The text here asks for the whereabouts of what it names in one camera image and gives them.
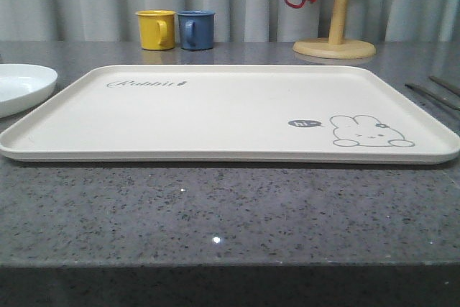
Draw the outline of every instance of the curtain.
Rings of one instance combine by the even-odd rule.
[[[216,41],[296,41],[328,35],[333,2],[0,0],[0,40],[139,41],[137,10],[212,9]],[[370,42],[459,40],[459,0],[349,0],[345,33]]]

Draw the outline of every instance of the white tray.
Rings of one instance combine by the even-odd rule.
[[[431,164],[460,139],[361,68],[115,65],[87,73],[0,134],[27,161]]]

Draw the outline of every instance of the countertop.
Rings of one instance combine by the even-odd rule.
[[[118,64],[353,65],[460,134],[460,113],[404,87],[460,84],[460,42],[385,43],[362,60],[292,43],[144,51],[135,42],[0,42],[2,63],[58,73],[56,92]],[[0,119],[0,131],[29,111]],[[460,162],[25,163],[0,157],[0,267],[457,265]]]

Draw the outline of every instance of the blue mug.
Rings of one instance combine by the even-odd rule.
[[[184,50],[209,50],[214,46],[215,12],[178,12],[180,46]]]

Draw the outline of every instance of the rectangular tray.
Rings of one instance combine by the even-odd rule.
[[[432,164],[459,137],[376,75],[348,66],[114,65],[0,134],[24,161]]]

